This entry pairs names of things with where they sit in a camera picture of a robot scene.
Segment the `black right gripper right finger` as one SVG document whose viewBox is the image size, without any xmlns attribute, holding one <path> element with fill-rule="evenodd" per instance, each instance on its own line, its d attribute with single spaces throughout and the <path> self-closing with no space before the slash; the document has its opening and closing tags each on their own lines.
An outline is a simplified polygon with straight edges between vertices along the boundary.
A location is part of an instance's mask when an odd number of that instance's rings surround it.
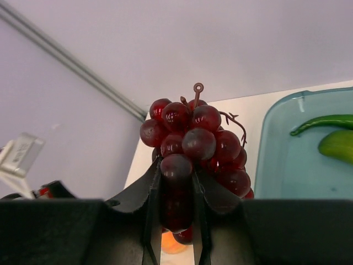
<svg viewBox="0 0 353 265">
<path fill-rule="evenodd" d="M 351 264 L 352 201 L 241 199 L 197 167 L 196 264 Z"/>
</svg>

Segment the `teal plastic tray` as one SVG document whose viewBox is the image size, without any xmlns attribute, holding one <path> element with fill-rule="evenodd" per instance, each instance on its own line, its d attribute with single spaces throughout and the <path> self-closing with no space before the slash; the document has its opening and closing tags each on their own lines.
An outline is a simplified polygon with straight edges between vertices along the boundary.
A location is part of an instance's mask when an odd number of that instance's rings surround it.
<svg viewBox="0 0 353 265">
<path fill-rule="evenodd" d="M 352 199 L 352 165 L 321 155 L 330 127 L 290 132 L 318 116 L 352 113 L 352 88 L 302 91 L 277 101 L 261 131 L 254 193 L 258 199 Z"/>
</svg>

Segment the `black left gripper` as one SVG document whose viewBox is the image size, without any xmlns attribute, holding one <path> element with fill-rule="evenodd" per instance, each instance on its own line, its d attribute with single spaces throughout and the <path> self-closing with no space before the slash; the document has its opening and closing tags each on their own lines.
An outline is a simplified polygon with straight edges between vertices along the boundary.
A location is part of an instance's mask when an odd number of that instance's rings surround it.
<svg viewBox="0 0 353 265">
<path fill-rule="evenodd" d="M 1 199 L 76 199 L 76 196 L 72 194 L 61 181 L 53 181 L 42 185 L 37 190 L 32 190 L 30 198 L 20 193 L 12 193 Z"/>
</svg>

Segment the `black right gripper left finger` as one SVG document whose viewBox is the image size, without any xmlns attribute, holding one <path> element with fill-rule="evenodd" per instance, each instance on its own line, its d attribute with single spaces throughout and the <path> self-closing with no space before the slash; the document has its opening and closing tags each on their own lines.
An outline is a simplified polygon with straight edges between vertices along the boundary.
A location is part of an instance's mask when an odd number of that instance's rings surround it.
<svg viewBox="0 0 353 265">
<path fill-rule="evenodd" d="M 161 159 L 108 200 L 1 201 L 2 264 L 158 264 Z"/>
</svg>

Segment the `green toy chili pepper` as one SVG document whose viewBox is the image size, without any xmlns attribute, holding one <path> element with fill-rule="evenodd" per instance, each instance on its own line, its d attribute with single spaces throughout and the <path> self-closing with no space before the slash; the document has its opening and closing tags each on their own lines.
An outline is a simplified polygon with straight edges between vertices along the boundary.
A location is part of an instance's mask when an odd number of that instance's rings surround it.
<svg viewBox="0 0 353 265">
<path fill-rule="evenodd" d="M 290 135 L 297 136 L 308 129 L 321 126 L 330 126 L 352 130 L 352 114 L 333 114 L 309 119 L 296 129 L 292 130 Z"/>
</svg>

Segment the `toy mango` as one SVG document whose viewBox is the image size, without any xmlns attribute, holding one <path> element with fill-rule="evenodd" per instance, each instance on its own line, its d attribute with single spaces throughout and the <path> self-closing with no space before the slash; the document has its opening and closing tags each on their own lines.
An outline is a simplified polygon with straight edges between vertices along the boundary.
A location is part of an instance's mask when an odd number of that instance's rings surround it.
<svg viewBox="0 0 353 265">
<path fill-rule="evenodd" d="M 325 136 L 318 145 L 320 154 L 352 164 L 352 130 L 337 130 Z"/>
</svg>

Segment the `purple toy grape bunch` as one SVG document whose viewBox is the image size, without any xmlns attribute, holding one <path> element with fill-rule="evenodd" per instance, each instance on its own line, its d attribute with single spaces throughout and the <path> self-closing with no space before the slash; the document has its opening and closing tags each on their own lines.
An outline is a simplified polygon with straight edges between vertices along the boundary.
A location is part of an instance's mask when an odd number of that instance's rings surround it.
<svg viewBox="0 0 353 265">
<path fill-rule="evenodd" d="M 155 100 L 149 119 L 140 127 L 142 142 L 153 148 L 152 159 L 162 158 L 160 219 L 162 231 L 179 244 L 192 243 L 194 206 L 191 175 L 197 169 L 242 199 L 252 199 L 246 172 L 246 134 L 238 137 L 223 129 L 226 122 L 238 124 L 236 116 L 221 112 L 200 98 L 202 83 L 194 85 L 194 99 L 172 102 Z"/>
</svg>

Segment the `orange toy peach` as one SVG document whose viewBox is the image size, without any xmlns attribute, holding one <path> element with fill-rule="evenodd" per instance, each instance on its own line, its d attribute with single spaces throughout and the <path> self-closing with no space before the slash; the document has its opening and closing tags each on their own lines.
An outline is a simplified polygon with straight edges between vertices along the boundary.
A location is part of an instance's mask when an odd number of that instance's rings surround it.
<svg viewBox="0 0 353 265">
<path fill-rule="evenodd" d="M 175 255 L 184 252 L 187 250 L 186 245 L 182 245 L 176 241 L 173 234 L 168 231 L 162 234 L 161 239 L 161 250 L 169 255 Z"/>
</svg>

